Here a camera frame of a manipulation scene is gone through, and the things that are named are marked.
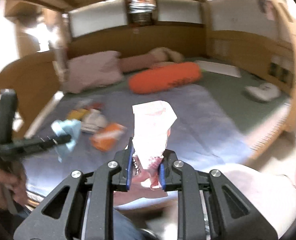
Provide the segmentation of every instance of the bed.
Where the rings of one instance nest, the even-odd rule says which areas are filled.
[[[188,58],[186,61],[194,60],[209,60],[204,58]],[[129,111],[129,106],[154,100],[165,100],[168,101],[171,106],[174,108],[174,111],[178,115],[178,119],[182,119],[185,115],[185,111],[189,111],[189,108],[182,108],[176,106],[178,100],[171,101],[171,93],[176,93],[175,96],[182,96],[182,100],[186,97],[187,93],[191,92],[190,88],[193,87],[193,92],[197,94],[203,94],[198,100],[210,100],[211,109],[216,109],[217,114],[220,118],[224,119],[217,123],[218,130],[214,130],[212,134],[219,134],[216,137],[217,141],[214,141],[214,144],[222,140],[220,136],[226,136],[224,133],[221,133],[220,129],[222,123],[227,123],[229,128],[228,131],[233,134],[232,144],[225,145],[224,148],[229,147],[239,147],[236,148],[236,151],[233,153],[233,149],[230,148],[226,152],[219,152],[212,155],[209,158],[209,162],[206,163],[205,155],[202,159],[199,159],[199,155],[194,155],[194,151],[197,152],[197,148],[201,147],[203,142],[197,142],[195,138],[187,137],[181,139],[183,141],[188,141],[187,145],[195,145],[190,148],[191,155],[184,156],[180,155],[180,152],[184,152],[185,148],[179,147],[175,144],[175,141],[182,137],[183,132],[176,132],[176,127],[172,127],[171,136],[168,142],[168,148],[175,150],[181,158],[190,162],[196,169],[206,169],[209,166],[216,164],[223,164],[228,162],[233,163],[244,163],[248,158],[250,158],[253,153],[256,151],[256,147],[259,147],[261,143],[264,143],[267,138],[273,134],[272,131],[282,125],[284,122],[289,105],[288,97],[283,93],[276,100],[269,103],[259,103],[248,98],[244,93],[245,85],[258,86],[262,80],[257,78],[250,73],[241,70],[241,78],[235,78],[231,76],[226,76],[222,74],[216,74],[211,72],[204,72],[203,78],[195,84],[187,85],[182,88],[175,88],[168,92],[162,92],[151,95],[136,95],[134,96],[128,90],[127,79],[133,75],[133,73],[125,75],[125,80],[123,82],[105,87],[105,88],[95,88],[93,90],[88,90],[80,94],[66,94],[56,108],[48,114],[46,118],[43,119],[42,125],[36,132],[37,136],[45,137],[52,133],[50,129],[51,123],[56,119],[65,119],[67,113],[82,99],[92,98],[95,101],[107,100],[110,101],[119,101],[120,107],[128,108],[127,114],[123,114],[123,117],[116,116],[116,112],[112,111],[113,104],[108,102],[106,105],[105,114],[108,119],[113,119],[122,125],[128,127],[127,133],[122,137],[118,144],[109,152],[101,153],[94,150],[94,148],[89,143],[89,135],[83,134],[79,140],[80,145],[85,145],[85,148],[77,148],[71,157],[67,160],[64,160],[63,163],[59,163],[57,160],[57,155],[54,151],[49,153],[31,157],[24,161],[25,168],[27,170],[28,185],[27,188],[29,191],[37,193],[38,195],[45,196],[47,195],[62,179],[70,174],[72,170],[80,169],[83,172],[91,172],[97,169],[101,164],[109,161],[113,158],[114,153],[117,150],[123,149],[128,142],[128,138],[133,134],[133,117],[132,110]],[[127,98],[131,97],[131,100],[127,104],[123,104]],[[202,109],[205,113],[209,113],[209,110]],[[207,134],[204,133],[201,138],[206,138]],[[203,147],[213,147],[213,145],[206,145]],[[220,160],[214,158],[216,155],[223,155]],[[124,209],[133,209],[138,208],[139,206],[149,206],[152,204],[160,203],[165,201],[165,199],[144,199],[139,201],[134,201],[120,208]]]

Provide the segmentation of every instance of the metal bolt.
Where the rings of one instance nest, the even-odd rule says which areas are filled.
[[[174,164],[177,168],[180,168],[180,167],[183,166],[183,161],[175,161],[173,164]]]
[[[73,171],[71,173],[71,176],[76,179],[81,176],[81,172],[80,171]]]
[[[117,167],[117,166],[118,166],[118,163],[115,162],[115,161],[112,161],[112,162],[109,162],[109,163],[108,163],[108,167],[109,167],[109,168],[115,168],[115,167]]]
[[[212,170],[211,175],[214,177],[219,177],[221,175],[221,172],[218,170]]]

